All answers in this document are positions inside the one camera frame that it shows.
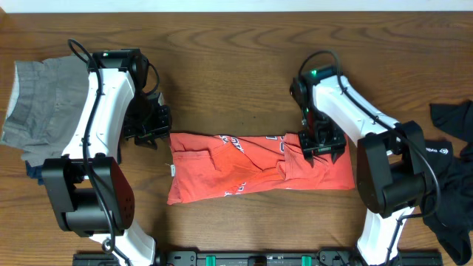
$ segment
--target gray cloth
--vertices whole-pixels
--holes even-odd
[[[14,107],[9,106],[1,143],[23,149],[21,158],[39,166],[44,159],[60,157],[71,140],[86,102],[89,74],[76,56],[15,64],[19,94],[16,102],[10,101]]]

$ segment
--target red cloth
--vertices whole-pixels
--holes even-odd
[[[348,146],[332,164],[330,154],[304,159],[296,134],[229,137],[171,133],[176,173],[168,204],[282,189],[355,188]]]

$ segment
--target wood surface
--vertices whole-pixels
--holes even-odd
[[[66,40],[89,51],[139,47],[157,67],[174,132],[275,135],[297,132],[301,114],[288,89],[310,53],[336,50],[351,84],[401,122],[437,130],[429,103],[473,98],[471,13],[118,13],[15,14],[0,23],[0,119],[15,60],[69,55]],[[312,66],[327,64],[319,58]],[[149,87],[155,81],[149,76]],[[317,250],[353,247],[366,208],[357,191],[269,191],[167,206],[171,154],[122,146],[135,218],[164,249]],[[353,170],[355,148],[350,145]],[[100,246],[62,232],[44,187],[26,176],[21,151],[0,146],[0,265],[70,265]],[[399,247],[440,250],[423,222],[408,221]]]

